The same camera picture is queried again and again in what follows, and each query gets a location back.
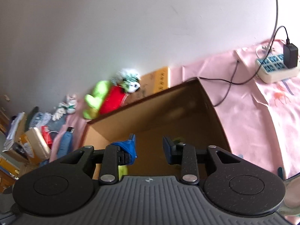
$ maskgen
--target red package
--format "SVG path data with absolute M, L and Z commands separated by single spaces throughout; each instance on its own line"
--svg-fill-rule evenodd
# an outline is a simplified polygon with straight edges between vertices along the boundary
M 110 113 L 113 110 L 118 109 L 124 104 L 127 96 L 128 94 L 124 93 L 124 89 L 121 86 L 112 86 L 100 107 L 99 114 Z
M 49 134 L 48 126 L 42 126 L 40 128 L 40 130 L 41 130 L 41 133 L 42 133 L 42 136 L 43 136 L 44 140 L 46 141 L 46 144 L 51 149 L 53 140 L 52 140 L 52 138 L 51 138 L 51 136 Z

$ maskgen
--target charger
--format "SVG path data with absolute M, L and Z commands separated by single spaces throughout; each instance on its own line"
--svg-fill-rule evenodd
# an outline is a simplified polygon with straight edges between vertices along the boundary
M 289 69 L 295 68 L 298 65 L 298 47 L 290 43 L 289 39 L 283 45 L 283 63 Z

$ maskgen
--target yellow-green object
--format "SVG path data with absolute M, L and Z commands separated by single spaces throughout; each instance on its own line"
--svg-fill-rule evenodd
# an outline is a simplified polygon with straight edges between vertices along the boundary
M 127 166 L 119 166 L 119 180 L 121 180 L 123 175 L 128 175 Z
M 110 81 L 99 81 L 93 89 L 92 95 L 86 95 L 85 101 L 88 109 L 83 111 L 85 119 L 95 119 L 111 87 Z

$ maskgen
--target power strip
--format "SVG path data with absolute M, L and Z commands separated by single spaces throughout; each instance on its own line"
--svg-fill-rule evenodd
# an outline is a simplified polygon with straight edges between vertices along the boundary
M 277 81 L 296 77 L 300 72 L 300 62 L 298 57 L 298 64 L 295 68 L 287 68 L 283 63 L 283 54 L 268 56 L 265 60 L 255 60 L 255 70 L 258 71 L 258 76 L 267 84 L 275 83 Z

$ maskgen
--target red cloth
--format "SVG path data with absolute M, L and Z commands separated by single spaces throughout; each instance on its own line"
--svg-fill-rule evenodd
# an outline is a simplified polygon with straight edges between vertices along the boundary
M 100 107 L 99 114 L 110 113 L 123 105 L 128 94 L 121 86 L 112 86 L 105 101 Z

